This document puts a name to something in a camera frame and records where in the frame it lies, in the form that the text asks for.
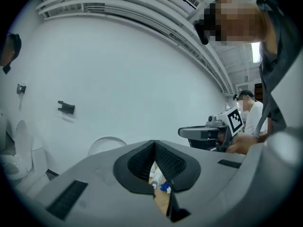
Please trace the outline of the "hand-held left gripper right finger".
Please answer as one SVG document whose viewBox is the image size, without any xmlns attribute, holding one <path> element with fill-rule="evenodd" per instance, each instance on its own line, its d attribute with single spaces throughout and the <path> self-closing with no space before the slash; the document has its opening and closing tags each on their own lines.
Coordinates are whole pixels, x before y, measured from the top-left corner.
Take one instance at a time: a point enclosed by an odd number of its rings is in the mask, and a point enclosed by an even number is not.
<svg viewBox="0 0 303 227">
<path fill-rule="evenodd" d="M 156 227 L 245 227 L 251 183 L 251 154 L 205 151 L 157 140 L 159 166 L 172 188 L 170 217 Z"/>
</svg>

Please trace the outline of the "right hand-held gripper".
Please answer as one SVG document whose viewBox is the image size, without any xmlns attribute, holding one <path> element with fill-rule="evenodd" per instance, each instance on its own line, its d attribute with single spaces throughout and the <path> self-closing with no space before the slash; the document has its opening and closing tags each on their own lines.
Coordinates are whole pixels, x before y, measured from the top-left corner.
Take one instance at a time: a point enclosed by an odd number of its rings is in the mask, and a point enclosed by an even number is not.
<svg viewBox="0 0 303 227">
<path fill-rule="evenodd" d="M 209 116 L 208 126 L 218 129 L 217 151 L 226 151 L 231 145 L 234 136 L 243 128 L 243 121 L 237 107 L 228 108 L 224 111 Z M 179 128 L 178 135 L 186 139 L 207 139 L 208 127 L 193 126 Z"/>
</svg>

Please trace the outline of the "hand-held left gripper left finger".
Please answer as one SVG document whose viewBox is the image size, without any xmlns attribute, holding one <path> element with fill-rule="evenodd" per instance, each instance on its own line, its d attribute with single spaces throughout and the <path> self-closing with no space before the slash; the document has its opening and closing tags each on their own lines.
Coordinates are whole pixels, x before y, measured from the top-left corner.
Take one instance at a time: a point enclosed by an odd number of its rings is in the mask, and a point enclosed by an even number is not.
<svg viewBox="0 0 303 227">
<path fill-rule="evenodd" d="M 89 156 L 36 196 L 53 227 L 170 227 L 154 201 L 154 142 Z"/>
</svg>

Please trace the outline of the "white round object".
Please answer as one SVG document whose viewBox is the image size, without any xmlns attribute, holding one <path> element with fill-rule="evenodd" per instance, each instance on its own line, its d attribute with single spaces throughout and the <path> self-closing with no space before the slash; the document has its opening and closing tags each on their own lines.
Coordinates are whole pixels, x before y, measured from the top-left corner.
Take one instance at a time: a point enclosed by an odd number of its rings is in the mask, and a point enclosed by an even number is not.
<svg viewBox="0 0 303 227">
<path fill-rule="evenodd" d="M 87 156 L 92 156 L 94 154 L 113 150 L 126 146 L 127 144 L 120 138 L 106 136 L 96 140 L 89 148 Z"/>
</svg>

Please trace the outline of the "person's right forearm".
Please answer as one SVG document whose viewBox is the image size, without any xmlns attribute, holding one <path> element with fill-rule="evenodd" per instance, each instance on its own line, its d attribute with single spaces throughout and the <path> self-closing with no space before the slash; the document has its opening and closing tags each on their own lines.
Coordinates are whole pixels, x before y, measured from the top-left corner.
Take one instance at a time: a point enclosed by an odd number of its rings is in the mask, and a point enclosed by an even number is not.
<svg viewBox="0 0 303 227">
<path fill-rule="evenodd" d="M 227 148 L 227 153 L 237 153 L 246 155 L 250 147 L 258 143 L 258 138 L 244 133 L 238 133 L 233 138 L 231 145 Z"/>
</svg>

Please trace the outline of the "white toilet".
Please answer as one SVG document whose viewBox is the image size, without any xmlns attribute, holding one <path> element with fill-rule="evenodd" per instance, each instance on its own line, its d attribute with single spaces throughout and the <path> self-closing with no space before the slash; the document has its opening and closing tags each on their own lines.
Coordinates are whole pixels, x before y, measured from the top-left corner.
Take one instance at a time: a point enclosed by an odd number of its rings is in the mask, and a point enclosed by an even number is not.
<svg viewBox="0 0 303 227">
<path fill-rule="evenodd" d="M 19 180 L 28 174 L 24 161 L 18 154 L 0 155 L 0 165 L 9 180 Z"/>
<path fill-rule="evenodd" d="M 21 179 L 17 188 L 23 192 L 34 187 L 43 188 L 49 182 L 45 149 L 41 140 L 29 133 L 24 120 L 17 125 L 15 150 L 17 177 Z"/>
</svg>

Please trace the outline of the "long ceiling light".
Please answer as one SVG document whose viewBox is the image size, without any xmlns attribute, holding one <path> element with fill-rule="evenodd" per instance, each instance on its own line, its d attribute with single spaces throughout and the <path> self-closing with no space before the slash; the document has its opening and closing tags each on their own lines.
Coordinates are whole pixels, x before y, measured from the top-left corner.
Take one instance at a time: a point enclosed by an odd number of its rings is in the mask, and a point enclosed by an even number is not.
<svg viewBox="0 0 303 227">
<path fill-rule="evenodd" d="M 261 55 L 259 52 L 260 42 L 252 43 L 251 50 L 252 50 L 252 61 L 253 63 L 259 63 L 261 61 Z"/>
</svg>

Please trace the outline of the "person in grey shirt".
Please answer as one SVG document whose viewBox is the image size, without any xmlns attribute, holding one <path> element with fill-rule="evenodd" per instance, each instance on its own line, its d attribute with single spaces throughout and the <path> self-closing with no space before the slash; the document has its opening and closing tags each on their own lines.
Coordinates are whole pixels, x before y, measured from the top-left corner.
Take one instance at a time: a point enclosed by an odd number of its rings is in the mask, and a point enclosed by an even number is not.
<svg viewBox="0 0 303 227">
<path fill-rule="evenodd" d="M 271 53 L 264 43 L 260 45 L 262 61 L 259 66 L 263 87 L 263 113 L 271 118 L 272 132 L 276 132 L 285 129 L 286 123 L 271 92 L 290 69 L 303 46 L 303 39 L 294 20 L 282 10 L 276 0 L 256 0 L 256 4 L 269 15 L 277 44 L 277 54 Z"/>
</svg>

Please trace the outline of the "white ceiling ducts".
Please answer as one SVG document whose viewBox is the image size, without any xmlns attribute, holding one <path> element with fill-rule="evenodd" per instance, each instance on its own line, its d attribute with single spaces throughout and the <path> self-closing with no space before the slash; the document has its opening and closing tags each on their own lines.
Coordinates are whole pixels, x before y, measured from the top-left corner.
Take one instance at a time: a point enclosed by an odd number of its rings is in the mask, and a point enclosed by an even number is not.
<svg viewBox="0 0 303 227">
<path fill-rule="evenodd" d="M 45 20 L 92 16 L 121 19 L 158 33 L 198 62 L 224 95 L 235 89 L 222 60 L 210 45 L 202 45 L 185 12 L 167 0 L 45 0 L 36 6 Z"/>
</svg>

